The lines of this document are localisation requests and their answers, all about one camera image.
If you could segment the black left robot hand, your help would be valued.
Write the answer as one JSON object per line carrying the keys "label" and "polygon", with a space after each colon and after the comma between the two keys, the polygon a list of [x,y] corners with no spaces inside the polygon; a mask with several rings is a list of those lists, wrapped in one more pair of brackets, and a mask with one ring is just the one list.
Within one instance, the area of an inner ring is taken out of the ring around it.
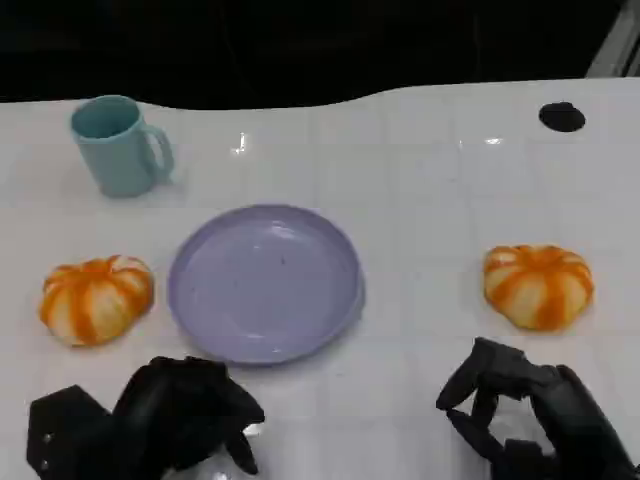
{"label": "black left robot hand", "polygon": [[112,418],[123,479],[161,479],[221,449],[244,473],[258,473],[244,430],[265,413],[221,362],[153,358],[131,377]]}

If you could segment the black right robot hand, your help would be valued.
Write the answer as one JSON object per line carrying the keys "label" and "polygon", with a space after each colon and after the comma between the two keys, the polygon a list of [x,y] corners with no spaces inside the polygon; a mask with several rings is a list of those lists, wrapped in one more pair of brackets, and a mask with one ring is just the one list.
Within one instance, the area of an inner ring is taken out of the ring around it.
{"label": "black right robot hand", "polygon": [[[498,400],[529,399],[553,446],[499,442],[489,426]],[[639,467],[576,373],[565,365],[535,365],[523,351],[478,337],[436,401],[455,430],[490,464],[494,479],[636,479]]]}

